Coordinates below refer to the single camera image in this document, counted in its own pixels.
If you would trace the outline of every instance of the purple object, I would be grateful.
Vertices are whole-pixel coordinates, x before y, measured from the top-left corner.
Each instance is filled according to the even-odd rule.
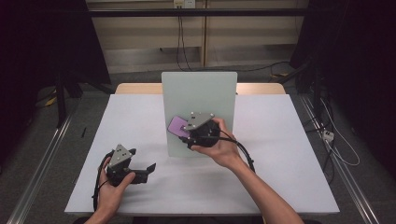
[[[169,133],[172,133],[179,137],[189,137],[190,133],[184,130],[184,127],[188,122],[178,116],[172,118],[171,123],[168,126]]]

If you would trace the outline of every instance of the white table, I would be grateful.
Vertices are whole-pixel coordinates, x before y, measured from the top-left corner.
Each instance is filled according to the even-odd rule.
[[[238,95],[234,134],[256,173],[300,214],[339,212],[288,95]],[[209,158],[167,155],[160,94],[112,95],[66,213],[91,213],[97,167],[117,144],[137,148],[132,169],[157,168],[148,183],[130,186],[119,214],[127,216],[258,215],[238,179]]]

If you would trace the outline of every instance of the hand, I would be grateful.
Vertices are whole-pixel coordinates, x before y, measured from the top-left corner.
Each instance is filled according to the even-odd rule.
[[[105,169],[110,159],[111,158],[108,157],[105,160],[99,178],[99,184],[105,184],[99,189],[98,208],[86,223],[107,223],[119,209],[122,194],[126,187],[134,180],[135,173],[130,173],[123,178],[122,182],[117,187],[113,187],[108,183]]]
[[[220,137],[229,138],[229,136],[235,140],[233,134],[227,130],[224,119],[213,118],[222,132],[220,132]],[[228,169],[233,169],[233,167],[242,161],[236,143],[228,142],[224,140],[219,140],[213,147],[201,147],[192,146],[191,150],[197,151],[199,153],[205,154],[212,158],[218,165],[224,166]]]

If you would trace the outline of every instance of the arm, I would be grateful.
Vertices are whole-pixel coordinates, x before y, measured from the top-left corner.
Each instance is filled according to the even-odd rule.
[[[223,119],[214,118],[213,120],[219,124],[222,131],[235,139],[227,130]],[[303,223],[293,208],[249,169],[240,157],[236,144],[219,140],[213,147],[192,146],[191,149],[206,154],[217,164],[231,170],[241,181],[268,223]]]
[[[126,187],[134,180],[134,173],[130,173],[124,177],[122,182],[117,186],[113,187],[107,182],[107,176],[105,168],[110,162],[110,157],[106,159],[102,171],[100,174],[100,182],[105,183],[99,191],[99,202],[98,208],[87,220],[86,223],[89,224],[102,224],[107,223],[114,215],[116,215],[117,210],[120,207],[120,202],[122,199],[122,194]]]

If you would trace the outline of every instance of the white surface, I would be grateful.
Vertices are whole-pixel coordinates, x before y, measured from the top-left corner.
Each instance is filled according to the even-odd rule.
[[[166,127],[174,116],[184,120],[191,112],[213,113],[226,120],[233,129],[233,112],[236,94],[235,72],[163,72],[163,107]],[[204,157],[186,150],[174,134],[166,133],[169,156]]]
[[[234,134],[255,161],[258,176],[298,213],[339,212],[288,95],[237,96]],[[161,95],[111,96],[66,213],[92,212],[97,167],[117,144],[137,148],[132,169],[157,162],[147,184],[125,191],[120,214],[259,214],[233,173],[210,158],[168,157]]]

